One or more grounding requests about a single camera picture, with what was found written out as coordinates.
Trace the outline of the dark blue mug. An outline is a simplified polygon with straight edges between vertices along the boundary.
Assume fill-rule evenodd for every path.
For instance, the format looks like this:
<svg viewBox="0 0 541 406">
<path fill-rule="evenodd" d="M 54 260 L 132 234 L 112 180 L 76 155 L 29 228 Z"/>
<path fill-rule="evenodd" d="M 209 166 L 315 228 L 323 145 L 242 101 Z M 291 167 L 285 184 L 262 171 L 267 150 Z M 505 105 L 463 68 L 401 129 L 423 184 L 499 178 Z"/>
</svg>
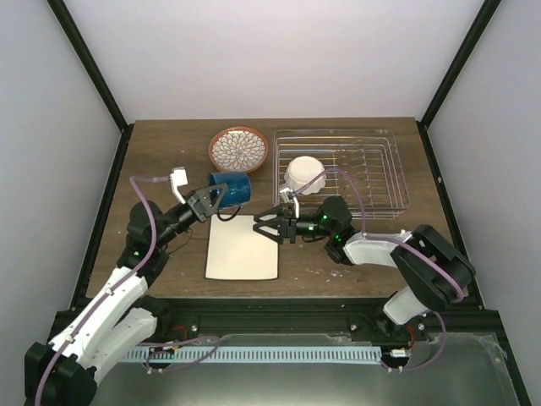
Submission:
<svg viewBox="0 0 541 406">
<path fill-rule="evenodd" d="M 245 172 L 218 172 L 209 175 L 209 184 L 221 182 L 227 182 L 229 190 L 216 216 L 220 221 L 228 222 L 234 219 L 242 207 L 250 201 L 251 183 Z M 228 208 L 235 208 L 235 212 L 229 217 L 224 217 L 221 212 Z"/>
</svg>

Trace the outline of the cream rectangular plate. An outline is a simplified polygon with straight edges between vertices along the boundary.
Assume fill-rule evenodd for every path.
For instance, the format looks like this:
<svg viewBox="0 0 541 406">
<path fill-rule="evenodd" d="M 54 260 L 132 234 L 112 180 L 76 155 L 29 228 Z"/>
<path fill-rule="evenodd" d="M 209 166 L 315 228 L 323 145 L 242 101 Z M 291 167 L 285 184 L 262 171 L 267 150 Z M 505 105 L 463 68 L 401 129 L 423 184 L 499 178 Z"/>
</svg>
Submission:
<svg viewBox="0 0 541 406">
<path fill-rule="evenodd" d="M 270 281 L 278 278 L 278 244 L 253 230 L 253 218 L 210 220 L 205 278 L 221 281 Z"/>
</svg>

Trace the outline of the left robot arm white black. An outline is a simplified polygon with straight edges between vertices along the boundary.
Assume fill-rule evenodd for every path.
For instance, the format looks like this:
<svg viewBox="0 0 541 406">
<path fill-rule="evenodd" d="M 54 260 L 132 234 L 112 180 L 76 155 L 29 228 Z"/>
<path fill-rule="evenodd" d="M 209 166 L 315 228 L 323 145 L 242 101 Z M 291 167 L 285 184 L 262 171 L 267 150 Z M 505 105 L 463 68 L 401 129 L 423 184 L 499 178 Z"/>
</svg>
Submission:
<svg viewBox="0 0 541 406">
<path fill-rule="evenodd" d="M 225 183 L 193 190 L 167 212 L 139 199 L 123 253 L 99 293 L 54 338 L 27 350 L 26 404 L 89 405 L 128 351 L 149 337 L 161 342 L 172 334 L 163 304 L 146 292 L 168 262 L 167 245 L 217 213 L 228 190 Z"/>
</svg>

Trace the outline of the metal wire dish rack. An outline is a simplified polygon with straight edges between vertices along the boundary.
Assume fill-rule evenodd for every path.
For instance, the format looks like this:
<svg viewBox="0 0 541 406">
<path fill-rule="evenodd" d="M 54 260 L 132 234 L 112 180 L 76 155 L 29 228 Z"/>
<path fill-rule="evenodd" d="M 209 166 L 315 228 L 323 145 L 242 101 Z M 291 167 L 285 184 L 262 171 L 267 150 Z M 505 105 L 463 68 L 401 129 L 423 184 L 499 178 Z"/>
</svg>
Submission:
<svg viewBox="0 0 541 406">
<path fill-rule="evenodd" d="M 339 195 L 355 219 L 392 219 L 401 215 L 410 199 L 396 139 L 383 129 L 280 129 L 274 134 L 273 204 L 282 203 L 279 191 L 285 173 L 300 156 L 319 160 L 325 169 L 343 170 L 326 175 L 325 186 L 312 195 L 300 195 L 302 212 L 315 211 L 326 198 Z"/>
</svg>

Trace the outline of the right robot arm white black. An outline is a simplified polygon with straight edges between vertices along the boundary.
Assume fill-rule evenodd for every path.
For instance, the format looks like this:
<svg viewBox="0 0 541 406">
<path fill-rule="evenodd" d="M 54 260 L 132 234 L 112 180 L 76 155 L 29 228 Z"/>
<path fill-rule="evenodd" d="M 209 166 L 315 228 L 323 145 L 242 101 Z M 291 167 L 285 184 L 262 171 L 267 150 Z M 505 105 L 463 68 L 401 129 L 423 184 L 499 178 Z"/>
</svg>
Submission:
<svg viewBox="0 0 541 406">
<path fill-rule="evenodd" d="M 324 240 L 325 252 L 336 264 L 397 269 L 406 286 L 373 318 L 378 335 L 387 341 L 399 338 L 410 320 L 462 301 L 475 276 L 466 256 L 430 225 L 396 234 L 357 230 L 341 196 L 327 198 L 309 215 L 300 214 L 292 203 L 272 207 L 254 215 L 253 230 L 278 244 Z"/>
</svg>

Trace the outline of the white scalloped bowl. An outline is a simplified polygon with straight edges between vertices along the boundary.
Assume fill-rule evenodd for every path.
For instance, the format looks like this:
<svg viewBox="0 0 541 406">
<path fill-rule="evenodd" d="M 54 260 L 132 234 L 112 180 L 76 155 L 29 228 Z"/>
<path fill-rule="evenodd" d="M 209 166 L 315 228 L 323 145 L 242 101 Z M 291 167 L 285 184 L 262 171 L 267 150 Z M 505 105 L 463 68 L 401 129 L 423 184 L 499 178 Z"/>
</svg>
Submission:
<svg viewBox="0 0 541 406">
<path fill-rule="evenodd" d="M 297 191 L 324 171 L 325 168 L 320 160 L 312 156 L 299 156 L 291 160 L 288 164 L 284 181 L 290 189 Z M 325 183 L 326 174 L 324 173 L 305 189 L 302 195 L 319 193 L 324 188 Z"/>
</svg>

